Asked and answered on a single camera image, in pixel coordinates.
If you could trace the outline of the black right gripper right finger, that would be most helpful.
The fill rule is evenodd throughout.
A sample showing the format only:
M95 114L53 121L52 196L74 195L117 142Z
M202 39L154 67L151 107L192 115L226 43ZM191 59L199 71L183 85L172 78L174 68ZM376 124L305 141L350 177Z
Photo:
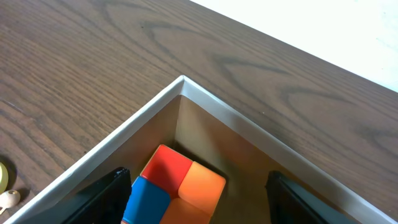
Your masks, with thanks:
M272 224L350 224L355 222L279 171L269 172L265 188Z

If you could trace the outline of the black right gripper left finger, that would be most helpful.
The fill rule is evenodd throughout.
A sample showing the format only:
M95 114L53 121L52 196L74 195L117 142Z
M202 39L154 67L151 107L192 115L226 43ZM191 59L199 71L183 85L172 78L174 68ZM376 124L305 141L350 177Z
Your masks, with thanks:
M26 224L120 224L131 194L130 171L106 174L67 200L23 220Z

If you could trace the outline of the colourful puzzle cube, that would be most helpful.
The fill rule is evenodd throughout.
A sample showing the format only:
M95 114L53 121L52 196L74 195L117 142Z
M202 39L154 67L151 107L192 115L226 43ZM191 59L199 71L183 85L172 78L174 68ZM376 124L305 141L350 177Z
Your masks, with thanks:
M131 186L122 223L209 223L226 179L161 144Z

